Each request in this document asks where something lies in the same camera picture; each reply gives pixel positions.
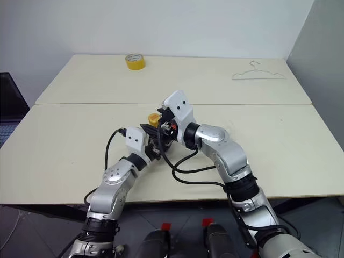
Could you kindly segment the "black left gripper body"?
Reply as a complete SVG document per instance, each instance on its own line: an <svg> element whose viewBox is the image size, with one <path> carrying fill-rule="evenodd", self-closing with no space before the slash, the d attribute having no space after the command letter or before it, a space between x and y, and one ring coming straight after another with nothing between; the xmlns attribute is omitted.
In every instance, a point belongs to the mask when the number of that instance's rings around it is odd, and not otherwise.
<svg viewBox="0 0 344 258"><path fill-rule="evenodd" d="M158 140L152 136L148 137L148 144L145 147L145 153L151 161L160 160L161 154Z"/></svg>

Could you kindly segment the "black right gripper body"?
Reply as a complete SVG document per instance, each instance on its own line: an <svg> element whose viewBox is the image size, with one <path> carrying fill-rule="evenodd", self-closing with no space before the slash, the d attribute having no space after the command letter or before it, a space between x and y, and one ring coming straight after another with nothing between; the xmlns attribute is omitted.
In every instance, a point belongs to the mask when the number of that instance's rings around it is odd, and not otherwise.
<svg viewBox="0 0 344 258"><path fill-rule="evenodd" d="M174 119L166 121L163 118L159 120L160 124L160 138L162 142L178 141L178 126Z"/></svg>

